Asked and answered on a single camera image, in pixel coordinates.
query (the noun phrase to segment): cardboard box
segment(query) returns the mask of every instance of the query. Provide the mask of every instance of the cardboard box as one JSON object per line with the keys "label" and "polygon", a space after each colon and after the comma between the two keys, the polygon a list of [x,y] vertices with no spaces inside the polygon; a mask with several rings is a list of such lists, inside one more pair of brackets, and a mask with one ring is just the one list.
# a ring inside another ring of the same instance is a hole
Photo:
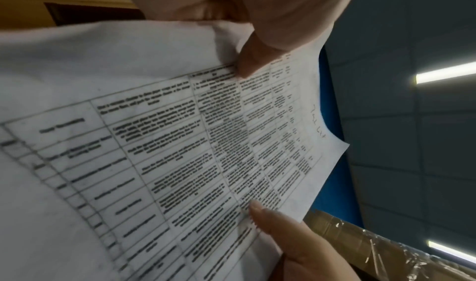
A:
{"label": "cardboard box", "polygon": [[304,222],[354,267],[381,281],[476,281],[476,271],[310,210]]}

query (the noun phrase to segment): paper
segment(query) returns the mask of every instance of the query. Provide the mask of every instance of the paper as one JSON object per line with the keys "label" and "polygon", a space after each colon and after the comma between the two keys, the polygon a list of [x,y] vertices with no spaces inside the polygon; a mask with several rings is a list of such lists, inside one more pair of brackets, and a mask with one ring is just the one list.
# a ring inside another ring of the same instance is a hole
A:
{"label": "paper", "polygon": [[301,220],[347,145],[319,109],[329,32],[237,81],[244,25],[0,36],[3,280],[265,280],[251,199]]}

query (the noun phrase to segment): plastic wrap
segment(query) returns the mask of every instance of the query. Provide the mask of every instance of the plastic wrap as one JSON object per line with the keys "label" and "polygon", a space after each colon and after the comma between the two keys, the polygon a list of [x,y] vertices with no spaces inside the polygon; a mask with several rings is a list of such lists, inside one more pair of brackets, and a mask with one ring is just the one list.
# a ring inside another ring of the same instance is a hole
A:
{"label": "plastic wrap", "polygon": [[305,223],[352,265],[381,281],[476,281],[476,272],[311,210]]}

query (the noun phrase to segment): human hand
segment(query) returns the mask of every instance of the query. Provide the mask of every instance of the human hand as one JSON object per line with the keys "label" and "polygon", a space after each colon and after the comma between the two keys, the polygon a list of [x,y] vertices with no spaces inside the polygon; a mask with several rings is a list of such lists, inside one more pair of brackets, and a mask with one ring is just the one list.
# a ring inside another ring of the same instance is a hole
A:
{"label": "human hand", "polygon": [[251,201],[249,214],[283,251],[270,281],[359,281],[360,279],[330,243],[305,223]]}
{"label": "human hand", "polygon": [[153,20],[251,22],[254,33],[243,46],[237,74],[259,68],[319,37],[350,0],[133,0]]}

